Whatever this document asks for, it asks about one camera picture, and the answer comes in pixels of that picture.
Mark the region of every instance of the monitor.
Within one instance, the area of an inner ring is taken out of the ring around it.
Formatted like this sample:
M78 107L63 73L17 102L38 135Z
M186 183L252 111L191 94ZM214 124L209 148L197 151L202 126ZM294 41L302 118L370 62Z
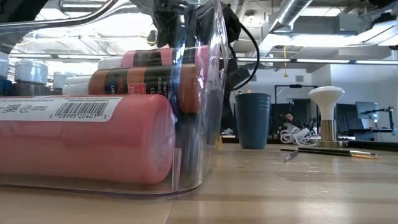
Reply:
M377 103L355 102L355 105L356 105L356 113L358 119L373 119L373 120L379 119L378 112L370 112L379 109Z

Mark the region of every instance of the barcode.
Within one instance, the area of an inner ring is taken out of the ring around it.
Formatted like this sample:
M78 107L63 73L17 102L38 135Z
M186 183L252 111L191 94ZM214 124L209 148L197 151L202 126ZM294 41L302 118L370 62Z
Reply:
M93 114L96 116L102 116L108 105L109 103L62 103L55 115Z

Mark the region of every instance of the bottle cap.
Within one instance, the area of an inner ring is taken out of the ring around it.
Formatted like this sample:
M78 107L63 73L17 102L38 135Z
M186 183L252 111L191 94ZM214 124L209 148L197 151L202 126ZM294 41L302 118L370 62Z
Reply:
M104 57L98 62L98 70L120 68L123 56Z
M65 80L62 95L86 96L88 95L88 84L92 75L77 75Z
M25 81L47 84L47 75L49 74L48 66L33 62L31 60L22 59L15 63L15 81Z
M7 78L8 76L8 54L0 52L0 78Z
M52 84L52 88L62 89L67 78L74 77L75 75L77 74L70 72L65 72L64 74L62 74L62 72L54 72L54 82Z

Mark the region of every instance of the white cable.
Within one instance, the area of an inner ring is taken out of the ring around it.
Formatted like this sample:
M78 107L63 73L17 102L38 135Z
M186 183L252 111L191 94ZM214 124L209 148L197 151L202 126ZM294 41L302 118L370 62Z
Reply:
M284 144L297 144L299 146L317 146L317 144L311 143L311 132L308 128L300 130L299 128L294 128L291 132L283 130L280 132L280 141Z

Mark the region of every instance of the blue container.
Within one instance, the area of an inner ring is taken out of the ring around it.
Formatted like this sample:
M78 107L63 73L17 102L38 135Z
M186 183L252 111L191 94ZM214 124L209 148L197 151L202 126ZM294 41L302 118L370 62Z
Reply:
M11 96L12 82L0 79L0 96Z
M271 96L246 93L237 95L235 99L239 143L244 149L264 149L269 134Z

